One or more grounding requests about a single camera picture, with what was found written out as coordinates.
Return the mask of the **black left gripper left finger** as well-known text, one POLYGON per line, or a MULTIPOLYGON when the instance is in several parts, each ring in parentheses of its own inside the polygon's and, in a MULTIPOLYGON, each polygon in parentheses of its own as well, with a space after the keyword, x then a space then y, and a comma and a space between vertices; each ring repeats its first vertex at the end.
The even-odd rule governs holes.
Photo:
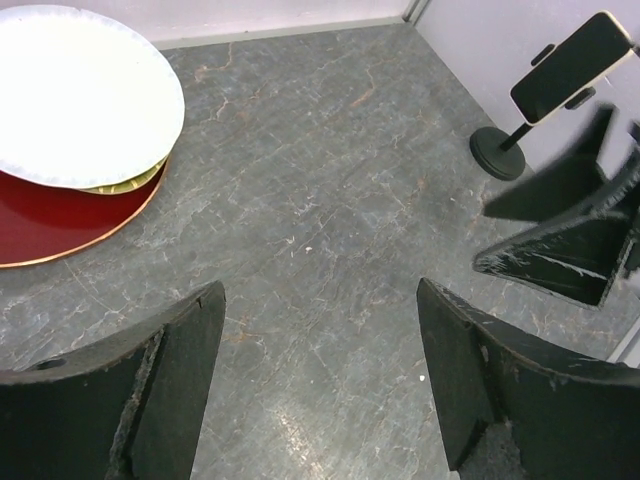
POLYGON ((4 479, 188 479, 226 310, 221 282, 1 374, 4 479))

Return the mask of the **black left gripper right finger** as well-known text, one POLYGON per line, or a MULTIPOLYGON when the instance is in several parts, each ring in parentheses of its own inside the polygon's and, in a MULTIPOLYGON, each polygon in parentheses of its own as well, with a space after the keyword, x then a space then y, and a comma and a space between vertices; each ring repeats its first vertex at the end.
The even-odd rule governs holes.
POLYGON ((491 479, 638 478, 638 369, 545 341, 426 278, 416 297, 450 470, 491 479))

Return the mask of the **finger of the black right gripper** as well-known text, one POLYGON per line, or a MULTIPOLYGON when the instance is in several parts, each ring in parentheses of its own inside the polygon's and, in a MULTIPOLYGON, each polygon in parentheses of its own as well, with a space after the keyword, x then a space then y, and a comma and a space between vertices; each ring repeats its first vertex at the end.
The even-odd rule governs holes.
POLYGON ((581 306, 601 306, 633 243, 639 216, 639 151, 616 176, 565 213, 495 244, 473 270, 581 306))
POLYGON ((598 106, 573 143, 545 168, 501 193, 483 207, 489 218, 541 223, 577 205, 604 184, 598 158, 616 115, 598 106))

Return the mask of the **black phone stand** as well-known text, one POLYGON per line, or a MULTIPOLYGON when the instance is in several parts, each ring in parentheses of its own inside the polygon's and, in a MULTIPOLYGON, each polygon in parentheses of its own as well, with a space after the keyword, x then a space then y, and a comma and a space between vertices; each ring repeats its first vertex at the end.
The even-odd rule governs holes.
MULTIPOLYGON (((547 45, 538 55, 548 53, 553 46, 555 45, 547 45)), ((590 86, 568 101, 563 107, 575 109, 592 95, 593 87, 590 86)), ((471 135, 469 139, 470 151, 478 165, 491 176, 499 180, 513 181, 523 174, 526 164, 525 155, 518 146, 518 142, 534 126, 528 125, 524 121, 511 134, 497 127, 482 127, 471 135)))

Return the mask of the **pink smartphone black screen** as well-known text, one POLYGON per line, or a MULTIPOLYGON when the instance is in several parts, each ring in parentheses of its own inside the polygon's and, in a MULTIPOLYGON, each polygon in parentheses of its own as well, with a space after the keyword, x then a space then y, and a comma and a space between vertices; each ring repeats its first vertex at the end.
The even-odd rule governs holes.
POLYGON ((534 126, 633 54, 630 34, 612 13, 595 13, 563 42, 535 58, 510 90, 526 124, 534 126))

